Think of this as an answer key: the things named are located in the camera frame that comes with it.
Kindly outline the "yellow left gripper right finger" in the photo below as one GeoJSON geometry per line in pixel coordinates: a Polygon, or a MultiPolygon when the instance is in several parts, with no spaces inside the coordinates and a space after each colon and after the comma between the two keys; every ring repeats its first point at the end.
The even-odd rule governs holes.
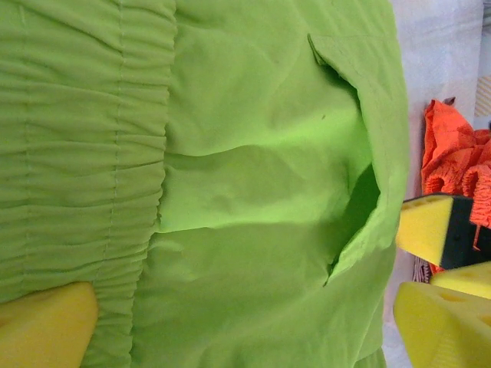
{"type": "Polygon", "coordinates": [[[491,300],[403,283],[394,319],[413,368],[491,368],[491,300]]]}

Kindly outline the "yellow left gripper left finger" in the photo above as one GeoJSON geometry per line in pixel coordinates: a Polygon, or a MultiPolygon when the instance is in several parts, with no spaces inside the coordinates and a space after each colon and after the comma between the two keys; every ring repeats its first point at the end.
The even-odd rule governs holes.
{"type": "Polygon", "coordinates": [[[0,368],[80,368],[98,319],[88,282],[0,304],[0,368]]]}

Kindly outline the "orange shorts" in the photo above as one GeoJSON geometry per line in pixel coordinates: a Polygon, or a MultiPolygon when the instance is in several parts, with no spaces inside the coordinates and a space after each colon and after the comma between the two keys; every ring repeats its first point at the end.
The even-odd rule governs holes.
{"type": "MultiPolygon", "coordinates": [[[[424,119],[423,194],[471,198],[471,221],[491,228],[491,129],[473,129],[453,105],[439,100],[430,102],[424,119]]],[[[443,270],[432,265],[434,274],[443,270]]]]}

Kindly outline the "lime green shorts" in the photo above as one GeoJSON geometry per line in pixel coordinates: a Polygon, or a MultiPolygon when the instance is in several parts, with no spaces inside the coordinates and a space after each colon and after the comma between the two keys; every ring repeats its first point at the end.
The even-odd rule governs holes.
{"type": "Polygon", "coordinates": [[[0,303],[83,368],[386,368],[408,171],[391,0],[0,0],[0,303]]]}

